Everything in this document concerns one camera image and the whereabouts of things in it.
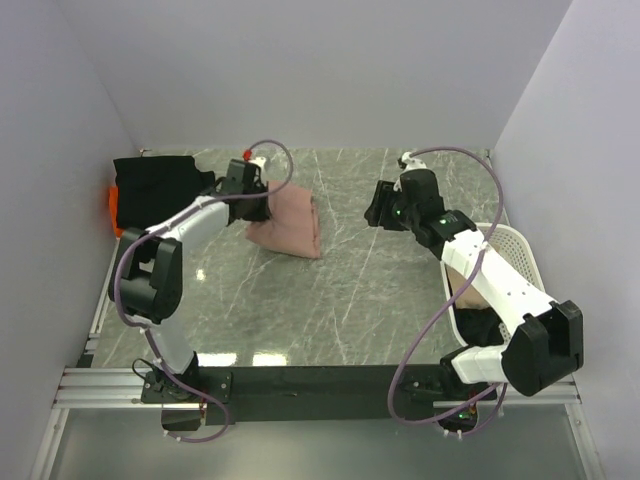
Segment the pink printed t-shirt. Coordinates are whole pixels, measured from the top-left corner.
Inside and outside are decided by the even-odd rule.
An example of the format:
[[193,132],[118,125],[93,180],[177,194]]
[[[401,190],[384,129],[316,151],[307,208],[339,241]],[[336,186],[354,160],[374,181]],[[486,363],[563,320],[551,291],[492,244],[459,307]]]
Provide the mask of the pink printed t-shirt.
[[245,238],[272,252],[319,259],[321,257],[319,215],[312,191],[292,183],[270,181],[268,208],[270,218],[252,222]]

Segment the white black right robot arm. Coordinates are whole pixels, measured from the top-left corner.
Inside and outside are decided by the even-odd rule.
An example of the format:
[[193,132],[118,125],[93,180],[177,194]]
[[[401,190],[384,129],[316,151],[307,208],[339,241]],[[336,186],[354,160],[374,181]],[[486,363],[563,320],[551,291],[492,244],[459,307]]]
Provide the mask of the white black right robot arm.
[[460,399],[474,383],[509,383],[533,396],[584,365],[583,315],[520,275],[459,210],[448,210],[435,174],[403,172],[379,181],[364,218],[371,227],[408,230],[438,260],[463,276],[506,329],[500,345],[470,346],[443,358],[439,387]]

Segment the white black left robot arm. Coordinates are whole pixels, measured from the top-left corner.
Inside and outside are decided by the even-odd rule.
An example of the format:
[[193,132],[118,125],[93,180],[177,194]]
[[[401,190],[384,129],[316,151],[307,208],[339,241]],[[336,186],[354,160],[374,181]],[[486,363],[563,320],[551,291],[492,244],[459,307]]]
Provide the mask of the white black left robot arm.
[[152,350],[152,386],[164,387],[176,401],[189,401],[202,389],[197,353],[177,315],[184,257],[237,220],[269,218],[268,188],[262,180],[269,163],[263,156],[231,160],[226,175],[184,209],[146,229],[129,228],[121,238],[109,298],[123,322],[139,329]]

